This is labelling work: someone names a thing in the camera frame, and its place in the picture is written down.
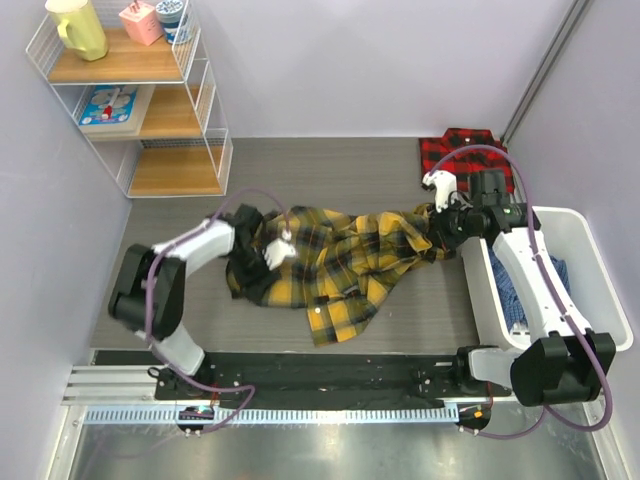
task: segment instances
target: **blue and white cup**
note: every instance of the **blue and white cup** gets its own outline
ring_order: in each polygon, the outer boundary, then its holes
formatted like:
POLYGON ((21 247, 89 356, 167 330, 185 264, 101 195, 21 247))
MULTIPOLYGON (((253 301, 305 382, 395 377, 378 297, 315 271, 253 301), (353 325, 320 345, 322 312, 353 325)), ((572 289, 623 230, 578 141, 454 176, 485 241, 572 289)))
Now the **blue and white cup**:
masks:
POLYGON ((191 40, 191 32, 189 31, 189 22, 186 15, 182 22, 183 26, 178 32, 183 12, 184 3, 180 0, 163 0, 156 5, 156 16, 160 25, 162 25, 164 36, 170 44, 179 45, 191 40))

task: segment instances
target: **shelf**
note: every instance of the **shelf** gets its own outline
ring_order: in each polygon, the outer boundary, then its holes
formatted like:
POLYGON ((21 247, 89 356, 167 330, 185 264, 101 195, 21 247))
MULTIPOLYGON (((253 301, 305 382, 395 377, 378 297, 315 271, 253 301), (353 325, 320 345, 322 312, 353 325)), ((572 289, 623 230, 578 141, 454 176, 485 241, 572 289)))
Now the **shelf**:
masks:
MULTIPOLYGON (((199 87, 191 87, 198 98, 199 87)), ((138 138, 187 138, 202 136, 198 117, 183 85, 157 86, 144 117, 138 138)))
MULTIPOLYGON (((222 158, 222 147, 211 151, 222 158)), ((221 193, 207 147, 144 149, 129 188, 132 197, 221 193)))
POLYGON ((144 46, 129 38, 123 29, 105 29, 109 53, 87 62, 65 49, 49 74, 53 84, 162 83, 182 82, 182 73, 163 37, 144 46))

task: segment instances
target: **white bin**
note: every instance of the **white bin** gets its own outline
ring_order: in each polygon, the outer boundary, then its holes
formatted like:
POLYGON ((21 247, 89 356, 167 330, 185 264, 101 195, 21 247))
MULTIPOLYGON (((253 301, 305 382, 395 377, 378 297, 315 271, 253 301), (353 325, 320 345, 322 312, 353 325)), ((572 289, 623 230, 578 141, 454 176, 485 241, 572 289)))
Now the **white bin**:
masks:
MULTIPOLYGON (((567 262, 574 304, 596 333, 609 332, 617 350, 627 350, 633 343, 633 333, 586 219, 566 208, 534 210, 549 253, 567 262)), ((461 255, 480 342, 503 349, 528 348, 528 332, 510 334, 507 330, 486 242, 479 238, 467 240, 461 255)))

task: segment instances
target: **folded red plaid cloth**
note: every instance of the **folded red plaid cloth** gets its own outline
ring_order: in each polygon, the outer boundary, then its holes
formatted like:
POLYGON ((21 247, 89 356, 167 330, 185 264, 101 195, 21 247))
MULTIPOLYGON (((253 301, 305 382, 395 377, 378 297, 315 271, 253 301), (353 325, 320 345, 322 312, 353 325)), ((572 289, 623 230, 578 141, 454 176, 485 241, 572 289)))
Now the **folded red plaid cloth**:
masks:
MULTIPOLYGON (((501 142, 493 139, 491 130, 449 128, 440 138, 421 138, 419 141, 423 176, 447 153, 466 145, 492 145, 505 152, 507 151, 501 142)), ((502 168, 507 181, 507 190, 509 193, 513 193, 513 172, 509 162, 494 152, 478 150, 477 152, 463 153, 444 164, 442 170, 455 174, 458 180, 458 189, 468 192, 469 174, 486 168, 502 168)))

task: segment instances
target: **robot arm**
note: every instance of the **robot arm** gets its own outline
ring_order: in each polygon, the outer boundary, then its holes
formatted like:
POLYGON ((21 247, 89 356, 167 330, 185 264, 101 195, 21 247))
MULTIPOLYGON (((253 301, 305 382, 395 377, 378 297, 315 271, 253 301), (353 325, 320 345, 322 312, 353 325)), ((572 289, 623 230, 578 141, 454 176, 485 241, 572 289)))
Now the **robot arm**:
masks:
POLYGON ((470 178, 470 205, 449 201, 455 177, 438 171, 423 182, 438 189, 432 215, 431 240, 456 249, 469 237, 483 237, 502 262, 527 317, 531 347, 525 351, 478 348, 468 352, 467 374, 514 391, 525 406, 581 402, 595 399, 600 382, 574 332, 565 321, 570 315, 585 335, 605 373, 615 355, 608 333, 594 333, 575 307, 551 264, 540 224, 535 220, 538 253, 562 303, 561 312, 538 267, 529 239, 526 205, 512 203, 500 169, 475 173, 470 178))
POLYGON ((211 363, 182 322, 186 279, 214 258, 227 255, 242 256, 243 261, 252 265, 254 278, 260 279, 280 266, 287 257, 295 255, 294 247, 288 243, 291 238, 289 232, 269 243, 263 252, 256 252, 236 241, 236 228, 230 223, 221 220, 210 222, 206 219, 183 235, 151 248, 131 246, 124 256, 108 306, 113 318, 144 340, 146 278, 151 262, 168 246, 179 243, 180 238, 201 232, 171 250, 157 270, 150 346, 171 365, 205 385, 210 384, 211 363))

